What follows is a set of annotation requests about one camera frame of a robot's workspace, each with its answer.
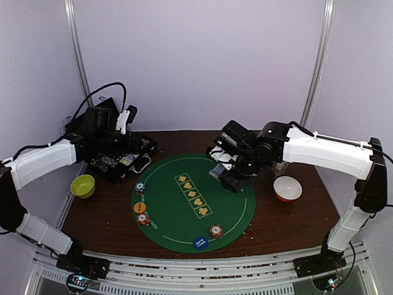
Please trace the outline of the grey card deck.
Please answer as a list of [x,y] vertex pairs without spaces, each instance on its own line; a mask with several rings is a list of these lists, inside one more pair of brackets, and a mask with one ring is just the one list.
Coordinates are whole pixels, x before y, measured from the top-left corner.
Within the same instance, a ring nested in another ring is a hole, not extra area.
[[209,174],[215,178],[218,179],[219,176],[225,171],[225,166],[222,165],[221,163],[218,163],[212,170],[209,171]]

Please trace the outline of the teal white chip stack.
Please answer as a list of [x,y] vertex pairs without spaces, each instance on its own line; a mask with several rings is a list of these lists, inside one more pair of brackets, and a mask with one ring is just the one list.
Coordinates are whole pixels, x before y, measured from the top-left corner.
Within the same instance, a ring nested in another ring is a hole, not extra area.
[[136,183],[134,189],[138,195],[144,195],[146,192],[146,185],[143,182],[138,182]]

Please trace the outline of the red poker chip stack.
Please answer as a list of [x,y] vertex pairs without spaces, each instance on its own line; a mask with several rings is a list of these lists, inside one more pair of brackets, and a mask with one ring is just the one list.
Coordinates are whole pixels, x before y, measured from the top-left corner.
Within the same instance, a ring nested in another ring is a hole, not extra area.
[[224,234],[224,230],[220,225],[213,225],[210,228],[210,234],[214,238],[220,238]]

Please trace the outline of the orange big blind button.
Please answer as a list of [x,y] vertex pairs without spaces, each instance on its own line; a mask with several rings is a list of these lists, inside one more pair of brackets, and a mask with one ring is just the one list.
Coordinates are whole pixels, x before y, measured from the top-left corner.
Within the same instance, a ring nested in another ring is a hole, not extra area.
[[142,214],[146,211],[147,206],[144,202],[137,202],[133,206],[133,211],[137,214]]

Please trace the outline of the blue small blind button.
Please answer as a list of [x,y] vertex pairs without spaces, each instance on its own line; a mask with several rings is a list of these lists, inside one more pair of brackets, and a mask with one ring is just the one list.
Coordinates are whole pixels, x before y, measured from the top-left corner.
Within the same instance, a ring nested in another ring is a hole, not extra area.
[[198,250],[205,250],[209,245],[209,241],[206,237],[196,237],[193,239],[193,247]]

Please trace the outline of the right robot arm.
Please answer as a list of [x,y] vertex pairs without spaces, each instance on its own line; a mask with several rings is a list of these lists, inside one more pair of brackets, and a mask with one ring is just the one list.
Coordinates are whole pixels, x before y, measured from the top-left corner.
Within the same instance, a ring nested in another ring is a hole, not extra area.
[[367,220],[387,205],[389,156],[377,138],[344,140],[311,132],[296,122],[269,122],[255,133],[231,120],[206,155],[217,164],[210,175],[232,192],[239,192],[261,169],[277,173],[284,163],[308,164],[355,177],[352,205],[327,234],[326,249],[315,257],[315,266],[323,272],[338,262],[338,253]]

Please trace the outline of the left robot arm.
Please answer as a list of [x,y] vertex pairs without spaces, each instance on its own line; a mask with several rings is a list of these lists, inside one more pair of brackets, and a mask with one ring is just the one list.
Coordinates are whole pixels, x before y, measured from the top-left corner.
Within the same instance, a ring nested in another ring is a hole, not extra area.
[[138,109],[129,106],[121,111],[112,124],[108,108],[88,108],[77,129],[70,129],[54,143],[28,147],[25,152],[1,162],[1,232],[15,233],[32,239],[58,254],[65,254],[64,262],[75,273],[88,268],[88,259],[75,249],[70,236],[51,223],[37,217],[23,204],[22,199],[36,187],[48,200],[57,195],[65,181],[60,173],[80,162],[88,163],[98,154],[128,153],[135,145],[128,126]]

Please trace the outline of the black poker chip case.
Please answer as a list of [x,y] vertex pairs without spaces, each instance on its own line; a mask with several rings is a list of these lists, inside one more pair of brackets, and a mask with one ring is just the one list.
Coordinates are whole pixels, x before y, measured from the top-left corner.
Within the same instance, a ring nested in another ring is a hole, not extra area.
[[113,98],[108,98],[64,126],[66,139],[76,146],[77,161],[115,185],[131,173],[141,173],[158,146],[147,135],[117,131],[119,115]]

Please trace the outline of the cream mug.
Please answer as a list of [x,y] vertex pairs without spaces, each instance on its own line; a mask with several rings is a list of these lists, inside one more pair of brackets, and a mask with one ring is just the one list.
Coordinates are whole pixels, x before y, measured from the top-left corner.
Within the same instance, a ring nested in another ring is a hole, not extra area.
[[287,162],[281,162],[281,163],[274,163],[273,164],[273,171],[276,175],[283,175],[287,169],[289,164]]

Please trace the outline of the white orange bowl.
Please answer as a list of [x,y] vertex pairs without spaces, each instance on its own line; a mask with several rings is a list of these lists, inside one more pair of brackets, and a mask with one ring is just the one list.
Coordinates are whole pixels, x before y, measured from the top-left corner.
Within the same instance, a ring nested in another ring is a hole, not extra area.
[[282,202],[293,202],[302,196],[302,185],[293,177],[280,176],[273,182],[275,196]]

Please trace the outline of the round green poker mat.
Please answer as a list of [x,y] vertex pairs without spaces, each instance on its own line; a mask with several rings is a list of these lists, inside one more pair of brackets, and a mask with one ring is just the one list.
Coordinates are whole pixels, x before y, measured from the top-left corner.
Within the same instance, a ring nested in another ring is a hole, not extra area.
[[[133,192],[133,206],[144,202],[148,226],[137,225],[157,245],[180,253],[206,253],[235,241],[249,227],[255,213],[256,197],[251,184],[233,193],[209,175],[215,162],[204,154],[179,154],[163,159],[145,170],[138,182],[146,185],[144,195]],[[224,234],[214,238],[213,225]],[[198,251],[193,239],[206,237],[209,245]]]

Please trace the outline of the lime green bowl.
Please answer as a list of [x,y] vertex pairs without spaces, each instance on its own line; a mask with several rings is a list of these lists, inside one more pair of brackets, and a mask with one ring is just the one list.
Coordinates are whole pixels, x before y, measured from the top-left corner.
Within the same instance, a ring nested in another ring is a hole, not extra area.
[[87,199],[95,192],[95,179],[92,175],[80,175],[70,185],[71,193],[80,198]]

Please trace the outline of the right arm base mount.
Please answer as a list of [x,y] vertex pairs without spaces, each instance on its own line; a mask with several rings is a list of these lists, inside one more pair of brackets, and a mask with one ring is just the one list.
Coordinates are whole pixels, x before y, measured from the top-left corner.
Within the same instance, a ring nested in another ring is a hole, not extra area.
[[298,278],[318,275],[333,271],[337,266],[344,267],[347,262],[343,253],[326,250],[319,254],[296,258],[293,260],[294,269]]

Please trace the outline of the front aluminium rail frame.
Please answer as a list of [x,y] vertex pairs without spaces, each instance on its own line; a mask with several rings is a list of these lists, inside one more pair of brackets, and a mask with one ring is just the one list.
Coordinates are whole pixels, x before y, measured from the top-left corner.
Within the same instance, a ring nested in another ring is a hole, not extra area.
[[[109,260],[105,279],[90,284],[82,294],[380,294],[363,243],[354,243],[356,262],[348,279],[334,292],[319,291],[313,280],[327,275],[344,278],[353,253],[344,252],[347,266],[300,278],[292,261],[317,254],[320,247],[283,253],[222,259],[153,259],[86,251]],[[57,269],[49,252],[37,249],[32,271],[22,294],[72,294],[68,272]]]

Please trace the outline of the right aluminium frame post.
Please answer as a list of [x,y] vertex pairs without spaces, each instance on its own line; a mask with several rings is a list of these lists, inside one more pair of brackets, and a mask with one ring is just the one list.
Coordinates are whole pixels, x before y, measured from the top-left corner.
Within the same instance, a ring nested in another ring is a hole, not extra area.
[[301,124],[304,127],[309,127],[316,107],[317,96],[322,79],[322,72],[324,69],[327,52],[329,50],[333,16],[335,10],[334,0],[326,0],[324,6],[324,13],[322,18],[321,32],[319,36],[319,43],[317,47],[317,54],[314,63],[314,69],[309,84],[308,94],[306,97],[305,107],[303,108]]

